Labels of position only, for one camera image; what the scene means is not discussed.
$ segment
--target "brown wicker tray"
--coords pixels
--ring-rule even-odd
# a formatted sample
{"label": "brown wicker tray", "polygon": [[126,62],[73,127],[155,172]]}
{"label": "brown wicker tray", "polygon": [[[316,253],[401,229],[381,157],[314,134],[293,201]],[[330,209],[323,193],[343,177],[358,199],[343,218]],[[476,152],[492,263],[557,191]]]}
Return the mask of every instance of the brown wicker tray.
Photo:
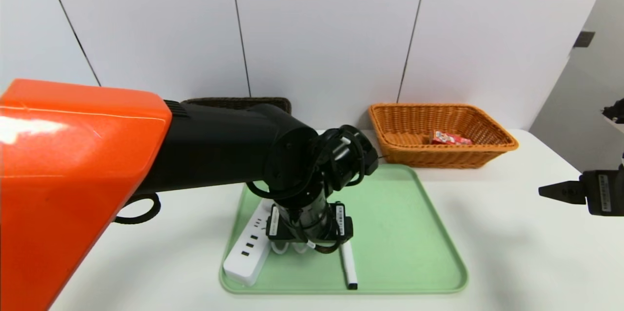
{"label": "brown wicker tray", "polygon": [[290,100],[282,97],[206,97],[191,98],[183,101],[183,103],[236,110],[248,109],[258,104],[271,104],[286,111],[288,114],[292,111]]}

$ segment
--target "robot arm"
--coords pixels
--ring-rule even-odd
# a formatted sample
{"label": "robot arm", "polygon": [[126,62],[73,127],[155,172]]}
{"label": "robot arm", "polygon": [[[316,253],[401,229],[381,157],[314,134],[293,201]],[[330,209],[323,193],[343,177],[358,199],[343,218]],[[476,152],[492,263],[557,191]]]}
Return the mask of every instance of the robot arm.
{"label": "robot arm", "polygon": [[160,191],[247,182],[279,209],[270,238],[334,242],[317,249],[330,253],[352,222],[339,235],[326,198],[377,167],[351,126],[319,136],[268,105],[232,111],[36,80],[15,80],[0,99],[0,146],[7,311],[49,307],[123,205]]}
{"label": "robot arm", "polygon": [[[624,133],[624,98],[602,109],[606,121]],[[617,170],[584,171],[579,180],[540,187],[543,197],[585,205],[599,216],[624,216],[624,155]]]}

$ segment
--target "snack package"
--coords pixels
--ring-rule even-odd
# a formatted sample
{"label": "snack package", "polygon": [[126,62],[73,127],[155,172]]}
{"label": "snack package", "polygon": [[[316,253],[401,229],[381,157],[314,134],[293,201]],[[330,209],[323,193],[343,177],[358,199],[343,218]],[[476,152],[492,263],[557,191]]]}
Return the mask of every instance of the snack package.
{"label": "snack package", "polygon": [[444,133],[442,131],[433,131],[431,133],[431,144],[446,144],[448,146],[470,146],[472,140],[458,136],[457,134]]}

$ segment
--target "power strip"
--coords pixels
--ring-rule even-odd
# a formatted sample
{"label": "power strip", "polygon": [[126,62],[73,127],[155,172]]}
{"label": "power strip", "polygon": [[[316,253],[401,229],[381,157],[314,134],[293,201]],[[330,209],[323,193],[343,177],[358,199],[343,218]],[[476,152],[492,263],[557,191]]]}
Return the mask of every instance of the power strip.
{"label": "power strip", "polygon": [[246,287],[256,283],[262,266],[271,251],[265,229],[271,215],[272,200],[263,199],[247,222],[238,240],[223,262],[225,275]]}

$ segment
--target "white table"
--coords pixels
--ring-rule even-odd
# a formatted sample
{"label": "white table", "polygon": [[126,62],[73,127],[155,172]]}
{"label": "white table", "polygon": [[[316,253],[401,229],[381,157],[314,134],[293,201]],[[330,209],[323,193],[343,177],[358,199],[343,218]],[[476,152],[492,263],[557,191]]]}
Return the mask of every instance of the white table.
{"label": "white table", "polygon": [[579,173],[526,131],[512,134],[520,148],[481,169],[415,170],[468,268],[460,293],[227,293],[218,273],[243,189],[237,184],[162,193],[153,221],[111,224],[52,310],[624,310],[624,218],[540,197],[540,185]]}

